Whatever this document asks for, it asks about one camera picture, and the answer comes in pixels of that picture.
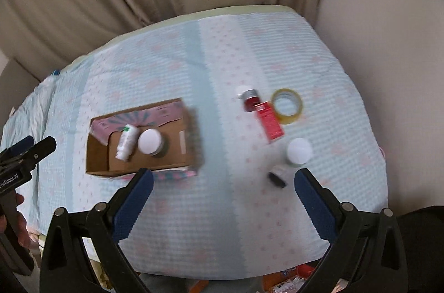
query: roll of tape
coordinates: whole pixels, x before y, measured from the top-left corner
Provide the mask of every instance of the roll of tape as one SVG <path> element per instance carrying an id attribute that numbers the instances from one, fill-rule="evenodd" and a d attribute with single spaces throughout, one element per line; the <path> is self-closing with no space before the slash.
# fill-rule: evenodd
<path id="1" fill-rule="evenodd" d="M 295 114 L 286 115 L 283 112 L 279 111 L 276 106 L 276 102 L 278 99 L 287 99 L 292 102 L 295 106 Z M 273 107 L 274 113 L 276 114 L 277 120 L 281 124 L 290 124 L 293 123 L 296 119 L 298 119 L 302 113 L 302 99 L 294 90 L 283 88 L 276 90 L 271 97 L 271 105 Z"/>

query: small red carton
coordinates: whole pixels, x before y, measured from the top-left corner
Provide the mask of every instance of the small red carton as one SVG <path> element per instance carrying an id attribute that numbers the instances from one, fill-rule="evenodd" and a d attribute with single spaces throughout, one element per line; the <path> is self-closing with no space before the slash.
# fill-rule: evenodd
<path id="1" fill-rule="evenodd" d="M 284 131 L 279 124 L 276 115 L 269 102 L 260 103 L 254 106 L 256 114 L 264 127 L 265 134 L 270 142 L 284 135 Z"/>

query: blue and white bedspread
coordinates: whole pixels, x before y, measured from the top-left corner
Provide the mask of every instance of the blue and white bedspread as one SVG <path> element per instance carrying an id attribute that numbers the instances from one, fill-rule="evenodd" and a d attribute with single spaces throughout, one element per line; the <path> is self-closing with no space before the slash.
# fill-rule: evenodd
<path id="1" fill-rule="evenodd" d="M 250 85 L 263 100 L 280 88 L 304 101 L 303 116 L 268 144 L 236 99 Z M 340 201 L 387 204 L 385 162 L 359 93 L 310 25 L 290 12 L 222 15 L 141 30 L 49 77 L 7 122 L 1 147 L 32 134 L 57 150 L 19 191 L 28 224 L 47 233 L 54 210 L 89 210 L 126 184 L 85 174 L 92 117 L 181 97 L 194 116 L 198 176 L 156 182 L 120 246 L 136 271 L 237 279 L 319 258 L 319 239 L 294 189 L 269 169 L 292 138 L 307 138 L 306 165 Z M 87 250 L 92 252 L 90 244 Z"/>

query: cardboard box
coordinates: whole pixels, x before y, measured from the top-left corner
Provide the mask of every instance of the cardboard box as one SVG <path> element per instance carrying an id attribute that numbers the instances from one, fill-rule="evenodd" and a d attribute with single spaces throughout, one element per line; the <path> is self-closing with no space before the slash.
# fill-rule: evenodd
<path id="1" fill-rule="evenodd" d="M 91 119 L 108 118 L 120 113 L 128 113 L 136 110 L 143 110 L 157 107 L 159 105 L 181 101 L 180 98 L 165 100 L 163 102 L 143 105 L 141 107 L 116 111 L 104 116 L 98 116 Z M 142 131 L 150 127 L 139 127 Z M 139 168 L 148 168 L 151 170 L 173 169 L 193 165 L 194 152 L 189 143 L 189 119 L 188 113 L 184 106 L 183 116 L 174 122 L 166 123 L 160 127 L 156 127 L 166 138 L 168 150 L 163 157 L 152 157 L 141 153 L 137 147 L 134 154 L 129 158 L 128 162 L 123 162 L 115 158 L 117 144 L 120 140 L 121 132 L 116 131 L 111 134 L 108 145 L 102 145 L 91 134 L 88 134 L 87 152 L 86 152 L 86 173 L 91 175 L 101 175 L 107 177 L 115 177 L 127 173 L 136 172 Z"/>

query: metal screw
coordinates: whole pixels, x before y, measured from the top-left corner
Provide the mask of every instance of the metal screw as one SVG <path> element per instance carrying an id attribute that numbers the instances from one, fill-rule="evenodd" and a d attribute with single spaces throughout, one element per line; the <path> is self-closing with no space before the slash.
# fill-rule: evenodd
<path id="1" fill-rule="evenodd" d="M 55 210 L 54 215 L 55 215 L 56 217 L 60 217 L 63 213 L 65 213 L 65 208 L 60 207 L 60 208 L 57 208 L 57 209 Z"/>
<path id="2" fill-rule="evenodd" d="M 342 208 L 343 210 L 345 210 L 346 212 L 351 212 L 353 209 L 355 209 L 355 207 L 353 206 L 352 203 L 349 202 L 345 202 L 342 204 Z"/>
<path id="3" fill-rule="evenodd" d="M 393 217 L 393 211 L 390 208 L 385 208 L 383 212 L 387 217 Z"/>
<path id="4" fill-rule="evenodd" d="M 106 204 L 105 202 L 97 203 L 97 204 L 94 206 L 94 209 L 97 210 L 98 212 L 102 212 L 102 211 L 104 211 L 106 208 L 107 208 L 107 204 Z"/>

